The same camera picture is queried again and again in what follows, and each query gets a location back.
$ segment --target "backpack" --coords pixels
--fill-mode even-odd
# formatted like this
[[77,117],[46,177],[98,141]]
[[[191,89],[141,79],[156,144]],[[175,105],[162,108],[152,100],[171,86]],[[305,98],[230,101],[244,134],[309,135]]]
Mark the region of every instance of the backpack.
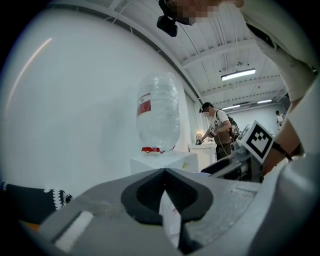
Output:
[[[215,112],[215,117],[216,117],[216,119],[218,119],[220,121],[220,118],[218,116],[218,111],[219,110],[217,110]],[[233,140],[236,140],[239,137],[238,125],[237,125],[237,123],[235,122],[235,120],[231,116],[229,116],[228,114],[226,114],[226,116],[229,118],[229,121],[231,123],[231,129],[229,129],[230,137],[232,137]]]

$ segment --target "man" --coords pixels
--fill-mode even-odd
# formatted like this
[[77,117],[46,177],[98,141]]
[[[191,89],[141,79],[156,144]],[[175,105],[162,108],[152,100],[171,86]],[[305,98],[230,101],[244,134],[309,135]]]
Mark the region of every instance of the man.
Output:
[[[258,47],[275,64],[288,91],[290,99],[288,114],[290,114],[315,79],[311,67],[319,71],[320,62],[302,29],[276,2],[271,0],[159,0],[163,12],[169,13],[171,18],[174,16],[189,18],[190,23],[197,21],[197,18],[208,17],[208,11],[217,11],[222,3],[234,4],[239,8]],[[275,142],[289,154],[300,144],[288,118],[284,119]],[[270,172],[284,158],[282,153],[272,148],[263,163],[263,173]]]
[[275,114],[276,114],[276,124],[278,125],[278,130],[280,131],[282,123],[284,122],[285,119],[283,115],[279,113],[278,110],[275,112]]
[[200,108],[200,113],[204,113],[205,117],[210,119],[211,126],[202,137],[202,141],[213,135],[214,142],[217,144],[216,153],[217,160],[229,156],[231,154],[231,138],[229,129],[231,129],[231,123],[225,112],[217,110],[210,102],[206,102]]

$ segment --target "black strap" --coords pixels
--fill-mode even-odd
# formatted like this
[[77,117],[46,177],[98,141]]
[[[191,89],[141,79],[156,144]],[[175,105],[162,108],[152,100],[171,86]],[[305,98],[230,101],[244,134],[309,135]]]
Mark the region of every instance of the black strap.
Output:
[[272,147],[276,150],[278,150],[280,153],[284,154],[284,156],[291,161],[291,156],[276,142],[273,142]]

